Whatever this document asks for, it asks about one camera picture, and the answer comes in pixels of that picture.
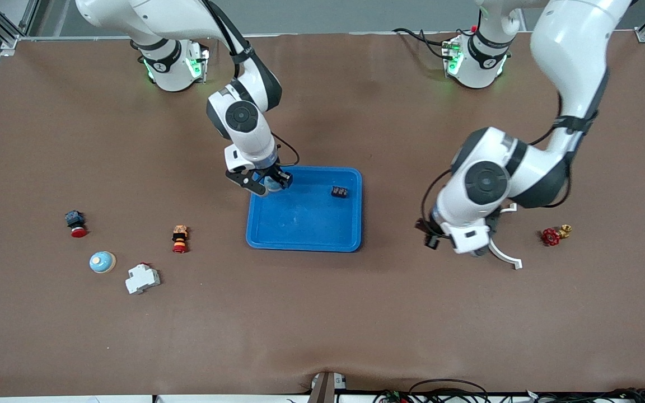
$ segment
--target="blue tray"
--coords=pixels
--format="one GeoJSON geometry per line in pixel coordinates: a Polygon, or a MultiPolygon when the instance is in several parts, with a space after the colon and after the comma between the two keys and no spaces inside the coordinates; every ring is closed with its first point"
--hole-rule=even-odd
{"type": "Polygon", "coordinates": [[[292,166],[289,189],[252,195],[248,245],[258,249],[355,252],[362,241],[363,177],[353,168],[292,166]],[[333,186],[348,197],[333,197],[333,186]]]}

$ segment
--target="brown table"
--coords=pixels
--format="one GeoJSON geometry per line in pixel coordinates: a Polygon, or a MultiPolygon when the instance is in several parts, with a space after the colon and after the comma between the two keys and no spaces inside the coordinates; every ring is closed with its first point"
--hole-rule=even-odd
{"type": "Polygon", "coordinates": [[[497,244],[524,259],[518,272],[428,250],[413,224],[471,131],[547,130],[556,94],[528,35],[484,90],[444,79],[409,38],[253,43],[284,87],[271,127],[304,164],[363,174],[359,252],[246,244],[249,194],[225,179],[228,143],[205,117],[231,76],[220,48],[207,85],[171,94],[126,41],[22,41],[0,62],[0,395],[289,393],[323,370],[350,388],[645,387],[645,44],[632,32],[612,38],[569,201],[502,218],[497,244]],[[69,237],[70,209],[87,237],[69,237]],[[190,253],[171,252],[175,224],[192,228],[190,253]],[[561,224],[572,237],[543,247],[536,232],[561,224]],[[89,270],[97,250],[117,256],[113,272],[89,270]],[[141,261],[163,284],[129,296],[141,261]]]}

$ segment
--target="blue ball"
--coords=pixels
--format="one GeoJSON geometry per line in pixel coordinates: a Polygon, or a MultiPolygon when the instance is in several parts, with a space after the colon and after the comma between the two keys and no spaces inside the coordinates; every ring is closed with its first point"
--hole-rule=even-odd
{"type": "Polygon", "coordinates": [[[89,267],[97,273],[109,272],[116,265],[116,257],[111,252],[97,252],[89,259],[89,267]]]}

